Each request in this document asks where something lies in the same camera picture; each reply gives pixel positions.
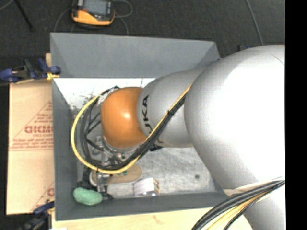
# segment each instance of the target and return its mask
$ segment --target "cardboard sheet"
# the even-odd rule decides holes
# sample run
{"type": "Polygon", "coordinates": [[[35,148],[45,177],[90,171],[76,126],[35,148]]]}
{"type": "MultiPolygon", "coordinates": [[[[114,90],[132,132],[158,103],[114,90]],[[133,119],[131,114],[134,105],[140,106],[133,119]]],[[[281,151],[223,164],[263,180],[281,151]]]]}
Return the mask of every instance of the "cardboard sheet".
{"type": "Polygon", "coordinates": [[[51,83],[10,86],[7,214],[30,213],[54,197],[51,83]]]}

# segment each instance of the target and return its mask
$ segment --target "green object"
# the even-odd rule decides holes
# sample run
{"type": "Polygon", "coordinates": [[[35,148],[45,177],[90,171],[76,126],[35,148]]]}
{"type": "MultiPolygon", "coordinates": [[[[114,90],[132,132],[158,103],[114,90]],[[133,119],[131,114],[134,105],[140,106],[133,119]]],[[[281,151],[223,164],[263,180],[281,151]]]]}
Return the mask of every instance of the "green object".
{"type": "Polygon", "coordinates": [[[99,204],[103,199],[99,192],[82,187],[77,187],[74,189],[73,197],[78,203],[90,206],[99,204]]]}

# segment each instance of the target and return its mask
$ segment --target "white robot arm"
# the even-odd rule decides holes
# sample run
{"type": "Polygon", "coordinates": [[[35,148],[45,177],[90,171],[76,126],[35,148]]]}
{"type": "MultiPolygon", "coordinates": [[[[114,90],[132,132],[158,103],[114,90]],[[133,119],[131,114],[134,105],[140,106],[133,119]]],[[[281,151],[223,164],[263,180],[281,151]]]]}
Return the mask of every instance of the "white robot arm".
{"type": "MultiPolygon", "coordinates": [[[[142,144],[190,88],[157,146],[194,146],[223,189],[284,178],[284,70],[284,46],[261,46],[155,79],[143,89],[118,89],[101,105],[105,142],[117,150],[142,144]]],[[[285,229],[285,188],[245,215],[254,230],[285,229]]]]}

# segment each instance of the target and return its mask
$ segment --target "floor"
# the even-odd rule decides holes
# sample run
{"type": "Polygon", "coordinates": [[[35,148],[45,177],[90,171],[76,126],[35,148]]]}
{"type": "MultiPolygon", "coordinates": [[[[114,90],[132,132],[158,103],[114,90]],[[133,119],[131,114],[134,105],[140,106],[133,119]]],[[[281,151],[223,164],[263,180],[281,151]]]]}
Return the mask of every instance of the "floor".
{"type": "MultiPolygon", "coordinates": [[[[285,0],[127,0],[133,13],[102,30],[88,31],[72,23],[68,11],[73,0],[19,0],[35,32],[14,2],[0,0],[0,70],[18,66],[50,50],[49,33],[74,31],[107,35],[149,36],[214,41],[221,57],[240,49],[285,44],[285,0]]],[[[116,3],[119,15],[130,7],[116,3]]],[[[8,88],[0,87],[0,229],[14,229],[27,215],[4,216],[7,166],[8,88]]]]}

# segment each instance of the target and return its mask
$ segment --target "clamp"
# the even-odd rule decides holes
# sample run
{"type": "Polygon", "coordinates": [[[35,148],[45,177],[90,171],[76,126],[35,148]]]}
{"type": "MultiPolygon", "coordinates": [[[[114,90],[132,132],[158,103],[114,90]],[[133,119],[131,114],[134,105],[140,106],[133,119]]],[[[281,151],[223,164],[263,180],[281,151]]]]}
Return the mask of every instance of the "clamp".
{"type": "Polygon", "coordinates": [[[28,59],[25,59],[21,66],[15,68],[7,68],[0,72],[0,78],[9,83],[17,83],[25,80],[50,80],[59,77],[61,68],[58,66],[49,67],[42,59],[38,59],[40,71],[36,71],[28,59]]]}
{"type": "Polygon", "coordinates": [[[34,217],[23,224],[22,227],[18,227],[16,230],[37,230],[43,226],[48,220],[50,214],[49,210],[54,208],[54,201],[48,202],[33,211],[34,217]]]}

